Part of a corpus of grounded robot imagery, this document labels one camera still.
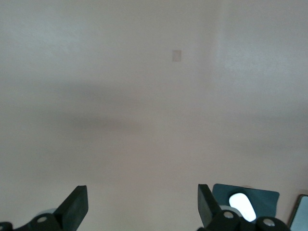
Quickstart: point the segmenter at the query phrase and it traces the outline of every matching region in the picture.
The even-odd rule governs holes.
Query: beige wall
[[[196,230],[197,184],[308,194],[305,0],[0,2],[0,220]],[[172,51],[181,50],[181,62]]]

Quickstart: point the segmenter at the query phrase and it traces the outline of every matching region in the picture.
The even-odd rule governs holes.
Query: white wall
[[[0,2],[0,220],[196,230],[197,184],[308,194],[305,0]],[[182,51],[172,62],[172,50]]]

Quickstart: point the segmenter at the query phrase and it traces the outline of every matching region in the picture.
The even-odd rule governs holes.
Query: black bracket
[[[77,186],[54,213],[36,216],[15,230],[11,223],[1,222],[0,231],[76,231],[88,208],[87,187]]]
[[[259,217],[254,224],[233,211],[222,210],[206,184],[198,186],[198,210],[204,226],[198,231],[290,231],[277,218]]]

